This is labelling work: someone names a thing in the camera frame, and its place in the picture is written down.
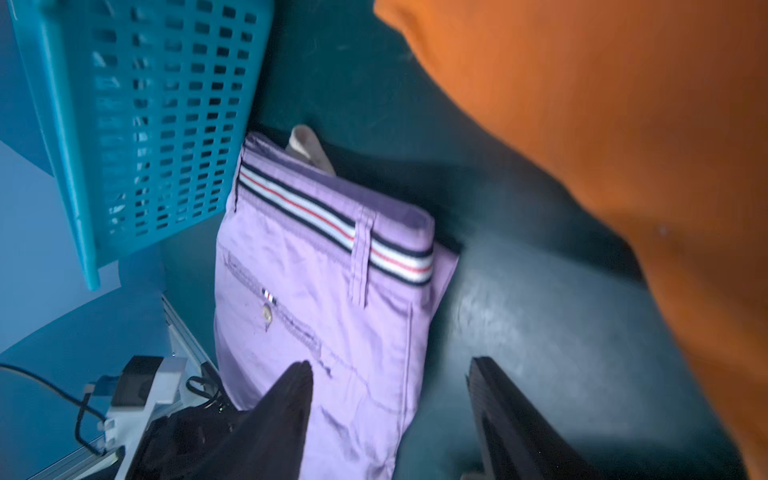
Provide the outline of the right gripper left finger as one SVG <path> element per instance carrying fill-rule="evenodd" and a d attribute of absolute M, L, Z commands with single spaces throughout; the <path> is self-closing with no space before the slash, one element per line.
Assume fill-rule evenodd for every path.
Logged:
<path fill-rule="evenodd" d="M 199 479 L 297 479 L 313 394 L 309 362 L 295 362 L 197 469 Z"/>

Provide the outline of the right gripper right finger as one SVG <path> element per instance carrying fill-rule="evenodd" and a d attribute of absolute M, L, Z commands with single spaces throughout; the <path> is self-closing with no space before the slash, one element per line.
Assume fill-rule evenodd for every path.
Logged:
<path fill-rule="evenodd" d="M 467 387 L 483 462 L 467 479 L 600 477 L 492 358 L 471 360 Z"/>

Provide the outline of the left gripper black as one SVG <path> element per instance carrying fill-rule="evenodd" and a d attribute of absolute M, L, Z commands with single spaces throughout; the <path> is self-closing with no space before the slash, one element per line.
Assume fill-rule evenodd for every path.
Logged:
<path fill-rule="evenodd" d="M 238 410 L 190 407 L 153 421 L 126 479 L 185 479 L 213 455 L 246 416 Z"/>

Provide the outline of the purple pants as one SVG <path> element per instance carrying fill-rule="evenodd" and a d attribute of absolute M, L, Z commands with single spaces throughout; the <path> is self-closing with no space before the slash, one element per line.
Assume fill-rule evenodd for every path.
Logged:
<path fill-rule="evenodd" d="M 421 208 L 248 135 L 216 239 L 214 332 L 229 398 L 251 409 L 306 361 L 301 477 L 391 478 L 457 264 Z"/>

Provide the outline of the teal plastic basket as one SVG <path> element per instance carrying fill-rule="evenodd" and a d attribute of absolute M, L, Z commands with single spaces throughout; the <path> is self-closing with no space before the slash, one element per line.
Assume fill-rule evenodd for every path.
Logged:
<path fill-rule="evenodd" d="M 271 1 L 12 1 L 13 32 L 88 288 L 223 211 Z"/>

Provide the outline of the cream folded shorts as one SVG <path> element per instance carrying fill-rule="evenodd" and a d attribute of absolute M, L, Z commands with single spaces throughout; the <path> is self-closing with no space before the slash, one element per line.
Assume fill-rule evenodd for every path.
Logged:
<path fill-rule="evenodd" d="M 297 125 L 291 130 L 285 151 L 294 159 L 335 176 L 335 169 L 315 131 L 307 125 Z"/>

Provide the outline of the folded orange pants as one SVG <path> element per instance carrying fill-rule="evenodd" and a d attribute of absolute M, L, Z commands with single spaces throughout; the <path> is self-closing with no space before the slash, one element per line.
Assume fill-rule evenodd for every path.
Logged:
<path fill-rule="evenodd" d="M 767 475 L 767 5 L 378 1 L 439 87 L 633 249 Z"/>

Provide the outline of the aluminium front rail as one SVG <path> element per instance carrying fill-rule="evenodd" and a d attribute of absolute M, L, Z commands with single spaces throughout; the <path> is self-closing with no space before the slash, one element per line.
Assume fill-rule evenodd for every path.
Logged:
<path fill-rule="evenodd" d="M 161 298 L 171 353 L 136 356 L 117 376 L 87 383 L 75 395 L 79 448 L 35 473 L 34 479 L 140 479 L 149 443 L 179 411 L 217 394 L 210 357 L 166 297 Z"/>

